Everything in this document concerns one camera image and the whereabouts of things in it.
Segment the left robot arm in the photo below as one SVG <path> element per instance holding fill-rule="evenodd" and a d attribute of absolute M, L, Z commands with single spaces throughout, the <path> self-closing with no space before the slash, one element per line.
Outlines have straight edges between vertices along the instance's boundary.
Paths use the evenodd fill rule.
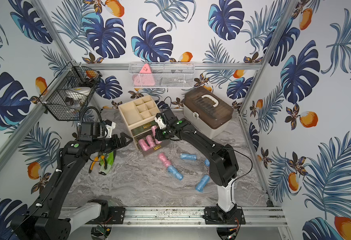
<path fill-rule="evenodd" d="M 39 197 L 23 215 L 13 218 L 10 226 L 20 240 L 67 240 L 69 235 L 94 221 L 108 222 L 106 201 L 93 200 L 61 218 L 63 202 L 76 176 L 95 153 L 109 154 L 132 143 L 125 133 L 113 134 L 111 121 L 83 123 L 78 139 L 68 142 L 57 151 L 57 167 Z"/>

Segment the pink bag roll two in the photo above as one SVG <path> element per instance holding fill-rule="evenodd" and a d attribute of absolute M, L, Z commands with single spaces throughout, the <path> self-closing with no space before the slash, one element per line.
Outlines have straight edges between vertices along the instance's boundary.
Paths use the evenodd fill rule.
<path fill-rule="evenodd" d="M 150 148 L 154 148 L 156 146 L 156 143 L 153 140 L 151 135 L 147 135 L 145 138 L 146 138 L 146 141 L 147 141 L 148 145 L 150 146 Z"/>

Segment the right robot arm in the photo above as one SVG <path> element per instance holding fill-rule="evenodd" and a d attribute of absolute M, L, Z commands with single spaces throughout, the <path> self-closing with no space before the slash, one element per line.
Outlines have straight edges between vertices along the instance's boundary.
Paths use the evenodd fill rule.
<path fill-rule="evenodd" d="M 158 113 L 154 117 L 158 128 L 155 139 L 158 141 L 186 141 L 209 161 L 209 176 L 218 186 L 218 208 L 222 212 L 231 213 L 237 208 L 233 199 L 233 183 L 237 179 L 239 165 L 235 151 L 231 145 L 219 144 L 201 133 L 187 119 L 178 119 L 170 109 Z"/>

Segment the pink bag roll one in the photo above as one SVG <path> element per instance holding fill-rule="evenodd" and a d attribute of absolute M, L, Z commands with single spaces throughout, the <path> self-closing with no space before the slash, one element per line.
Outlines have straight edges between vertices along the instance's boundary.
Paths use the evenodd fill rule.
<path fill-rule="evenodd" d="M 159 160 L 162 162 L 163 166 L 167 169 L 171 166 L 171 161 L 166 157 L 164 153 L 158 155 Z"/>

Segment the pink bag roll three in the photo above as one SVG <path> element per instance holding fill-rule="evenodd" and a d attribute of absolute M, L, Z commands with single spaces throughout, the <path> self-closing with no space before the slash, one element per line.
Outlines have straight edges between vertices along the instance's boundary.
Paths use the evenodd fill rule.
<path fill-rule="evenodd" d="M 138 141 L 139 146 L 141 147 L 143 152 L 148 151 L 151 147 L 146 143 L 145 139 L 140 139 Z"/>

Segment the pink bag roll four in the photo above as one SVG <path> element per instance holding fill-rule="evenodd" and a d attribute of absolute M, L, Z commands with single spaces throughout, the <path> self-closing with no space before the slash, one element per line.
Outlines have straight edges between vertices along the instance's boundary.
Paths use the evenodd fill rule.
<path fill-rule="evenodd" d="M 159 127 L 158 127 L 158 126 L 153 126 L 153 127 L 151 127 L 151 131 L 152 131 L 152 135 L 153 135 L 154 140 L 155 140 L 155 144 L 156 144 L 156 145 L 161 144 L 162 141 L 159 141 L 159 140 L 158 140 L 158 137 L 157 137 L 157 133 L 160 132 Z"/>

